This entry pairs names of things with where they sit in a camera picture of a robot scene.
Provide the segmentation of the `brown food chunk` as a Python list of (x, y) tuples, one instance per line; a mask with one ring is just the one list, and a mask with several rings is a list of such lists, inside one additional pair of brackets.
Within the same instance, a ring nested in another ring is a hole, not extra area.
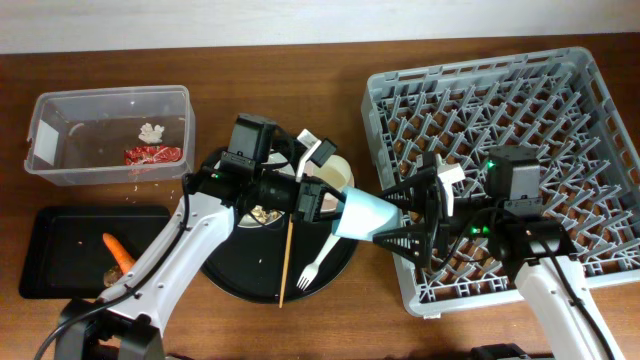
[(103, 274), (103, 283), (106, 288), (115, 285), (123, 277), (123, 271), (119, 265), (115, 265)]

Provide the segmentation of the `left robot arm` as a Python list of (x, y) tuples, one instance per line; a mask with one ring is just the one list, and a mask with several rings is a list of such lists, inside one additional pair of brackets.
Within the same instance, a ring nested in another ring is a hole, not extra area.
[(215, 249), (255, 206), (278, 210), (290, 222), (326, 220), (325, 194), (345, 195), (307, 176), (306, 163), (326, 163), (336, 151), (329, 139), (309, 131), (283, 133), (291, 152), (305, 146), (293, 175), (269, 162), (274, 121), (250, 114), (237, 117), (228, 146), (212, 152), (195, 173), (181, 180), (183, 196), (174, 215), (133, 267), (95, 302), (72, 300), (36, 356), (49, 347), (57, 359), (162, 359), (162, 335), (177, 302)]

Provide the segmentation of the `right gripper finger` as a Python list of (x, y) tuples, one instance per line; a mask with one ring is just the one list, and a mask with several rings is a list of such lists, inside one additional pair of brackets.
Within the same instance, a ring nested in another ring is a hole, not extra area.
[(424, 224), (386, 230), (373, 235), (373, 243), (424, 268), (428, 259), (428, 236)]
[(417, 171), (403, 182), (382, 191), (378, 198), (402, 210), (426, 211), (436, 205), (436, 170)]

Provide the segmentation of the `blue cup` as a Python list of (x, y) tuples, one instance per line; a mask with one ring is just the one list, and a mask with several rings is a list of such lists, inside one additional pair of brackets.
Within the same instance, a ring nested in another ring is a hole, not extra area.
[(401, 210), (394, 204), (354, 187), (345, 187), (346, 201), (337, 210), (331, 233), (341, 238), (372, 242), (381, 232), (401, 227)]

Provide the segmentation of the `orange carrot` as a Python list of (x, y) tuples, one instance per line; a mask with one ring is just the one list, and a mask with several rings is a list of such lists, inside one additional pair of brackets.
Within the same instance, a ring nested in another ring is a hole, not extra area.
[(120, 267), (123, 274), (128, 273), (135, 265), (134, 258), (124, 248), (117, 238), (109, 233), (102, 235), (103, 242), (108, 248), (112, 256), (114, 257), (117, 265)]

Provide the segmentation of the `red snack wrapper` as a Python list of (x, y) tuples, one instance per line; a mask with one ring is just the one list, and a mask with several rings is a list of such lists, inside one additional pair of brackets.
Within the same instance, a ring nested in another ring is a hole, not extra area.
[(164, 145), (137, 146), (124, 152), (128, 166), (177, 162), (181, 158), (181, 148)]

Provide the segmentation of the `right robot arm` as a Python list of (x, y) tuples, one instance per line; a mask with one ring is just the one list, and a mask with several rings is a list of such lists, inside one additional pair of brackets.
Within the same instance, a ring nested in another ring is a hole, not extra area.
[(589, 291), (568, 231), (547, 218), (539, 195), (540, 162), (533, 149), (499, 146), (487, 159), (485, 198), (455, 199), (436, 173), (436, 156), (381, 193), (422, 222), (377, 232), (373, 241), (437, 274), (463, 239), (484, 238), (502, 268), (534, 311), (558, 359), (620, 359), (623, 354)]

